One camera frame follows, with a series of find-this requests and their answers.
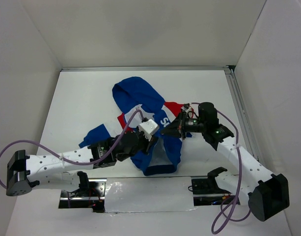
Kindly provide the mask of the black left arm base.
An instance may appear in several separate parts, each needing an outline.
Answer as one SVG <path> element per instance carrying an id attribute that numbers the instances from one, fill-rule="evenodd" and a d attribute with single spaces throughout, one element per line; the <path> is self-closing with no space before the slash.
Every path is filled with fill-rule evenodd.
<path id="1" fill-rule="evenodd" d="M 59 209 L 89 208 L 95 213 L 105 212 L 106 178 L 87 178 L 80 174 L 81 182 L 73 192 L 61 191 Z"/>

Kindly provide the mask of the blue white red jacket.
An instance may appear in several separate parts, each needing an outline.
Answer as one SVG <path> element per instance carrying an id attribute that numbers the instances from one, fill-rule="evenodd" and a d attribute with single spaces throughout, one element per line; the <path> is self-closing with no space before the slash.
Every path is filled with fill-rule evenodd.
<path id="1" fill-rule="evenodd" d="M 115 84 L 112 96 L 121 114 L 109 117 L 108 121 L 90 130 L 79 144 L 80 148 L 120 135 L 136 109 L 141 110 L 142 114 L 133 118 L 128 132 L 136 131 L 142 118 L 152 119 L 159 125 L 159 129 L 163 129 L 175 120 L 183 107 L 176 102 L 166 102 L 141 77 L 130 77 Z M 156 133 L 156 137 L 158 140 L 150 147 L 148 154 L 138 151 L 130 158 L 145 176 L 174 173 L 181 162 L 182 140 L 160 133 Z"/>

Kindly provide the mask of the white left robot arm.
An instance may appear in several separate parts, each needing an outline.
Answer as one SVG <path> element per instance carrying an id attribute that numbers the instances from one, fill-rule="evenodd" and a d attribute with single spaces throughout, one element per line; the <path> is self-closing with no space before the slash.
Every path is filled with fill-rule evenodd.
<path id="1" fill-rule="evenodd" d="M 148 155 L 157 140 L 142 131 L 128 131 L 121 139 L 108 138 L 59 157 L 16 151 L 7 164 L 6 194 L 17 197 L 35 189 L 61 189 L 85 196 L 90 191 L 85 170 L 112 167 L 140 152 Z"/>

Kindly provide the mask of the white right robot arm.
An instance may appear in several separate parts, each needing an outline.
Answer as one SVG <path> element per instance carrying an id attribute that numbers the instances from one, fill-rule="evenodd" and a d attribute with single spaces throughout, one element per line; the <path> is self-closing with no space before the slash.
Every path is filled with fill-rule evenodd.
<path id="1" fill-rule="evenodd" d="M 213 103 L 198 105 L 198 116 L 191 118 L 182 111 L 161 134 L 185 139 L 187 133 L 200 133 L 204 140 L 222 154 L 242 175 L 230 174 L 225 168 L 208 173 L 208 189 L 235 191 L 242 205 L 248 205 L 251 213 L 260 221 L 266 221 L 290 205 L 288 180 L 283 174 L 275 175 L 260 164 L 238 141 L 238 133 L 220 124 L 220 112 Z"/>

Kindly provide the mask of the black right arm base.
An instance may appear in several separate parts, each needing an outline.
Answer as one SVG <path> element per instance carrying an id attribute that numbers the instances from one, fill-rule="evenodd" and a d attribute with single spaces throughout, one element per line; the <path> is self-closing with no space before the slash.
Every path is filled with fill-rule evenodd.
<path id="1" fill-rule="evenodd" d="M 227 205 L 233 201 L 235 195 L 219 188 L 216 183 L 216 177 L 223 172 L 227 173 L 227 169 L 218 167 L 210 171 L 206 177 L 192 178 L 188 190 L 193 194 L 194 206 Z"/>

